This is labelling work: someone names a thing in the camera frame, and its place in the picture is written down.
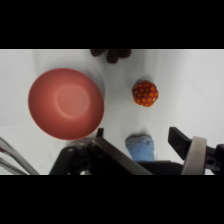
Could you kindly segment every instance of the blue object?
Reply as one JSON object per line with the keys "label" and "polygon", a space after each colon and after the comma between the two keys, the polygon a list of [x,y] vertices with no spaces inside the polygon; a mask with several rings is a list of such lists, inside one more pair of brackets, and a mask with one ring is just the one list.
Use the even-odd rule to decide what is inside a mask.
{"label": "blue object", "polygon": [[129,138],[125,145],[134,161],[154,161],[154,142],[150,136]]}

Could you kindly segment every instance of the dark object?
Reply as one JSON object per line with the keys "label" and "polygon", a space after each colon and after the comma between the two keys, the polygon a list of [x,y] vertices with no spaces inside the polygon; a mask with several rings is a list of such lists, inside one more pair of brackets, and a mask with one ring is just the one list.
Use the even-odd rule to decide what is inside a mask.
{"label": "dark object", "polygon": [[59,155],[50,175],[203,175],[205,168],[216,175],[224,174],[224,145],[206,146],[206,139],[187,138],[177,128],[170,128],[169,143],[185,160],[184,165],[170,161],[136,163],[103,139],[98,129],[94,140],[80,140]]}
{"label": "dark object", "polygon": [[[94,57],[100,56],[107,49],[90,49],[91,54]],[[128,58],[131,56],[131,49],[108,49],[107,62],[110,64],[116,64],[119,58]]]}

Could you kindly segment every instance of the orange ball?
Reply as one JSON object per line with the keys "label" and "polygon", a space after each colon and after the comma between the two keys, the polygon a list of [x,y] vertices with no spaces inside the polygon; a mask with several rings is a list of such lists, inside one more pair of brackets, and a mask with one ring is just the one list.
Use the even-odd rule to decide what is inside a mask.
{"label": "orange ball", "polygon": [[144,81],[134,86],[133,97],[138,105],[151,107],[158,99],[159,92],[155,84]]}

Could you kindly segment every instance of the white table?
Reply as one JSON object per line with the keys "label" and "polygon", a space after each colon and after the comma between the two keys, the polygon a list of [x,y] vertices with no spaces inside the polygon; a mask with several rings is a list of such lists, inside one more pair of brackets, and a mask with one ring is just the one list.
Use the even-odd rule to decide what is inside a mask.
{"label": "white table", "polygon": [[[0,50],[0,136],[40,174],[49,173],[68,142],[36,126],[27,97],[39,75],[60,67],[80,70],[97,82],[106,108],[100,127],[126,155],[127,137],[150,134],[156,160],[182,163],[167,142],[171,126],[190,138],[207,138],[212,147],[224,142],[224,50],[136,49],[116,65],[107,64],[105,56],[93,58],[87,49]],[[133,101],[131,89],[140,78],[158,87],[159,99],[151,108]],[[0,168],[0,174],[8,172]]]}

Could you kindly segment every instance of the bowl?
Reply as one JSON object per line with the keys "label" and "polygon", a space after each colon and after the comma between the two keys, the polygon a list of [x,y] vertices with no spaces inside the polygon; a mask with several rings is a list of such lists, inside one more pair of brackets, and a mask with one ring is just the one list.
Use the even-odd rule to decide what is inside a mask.
{"label": "bowl", "polygon": [[72,69],[54,69],[41,75],[29,93],[29,110],[47,134],[63,139],[87,137],[100,125],[104,100],[97,85]]}

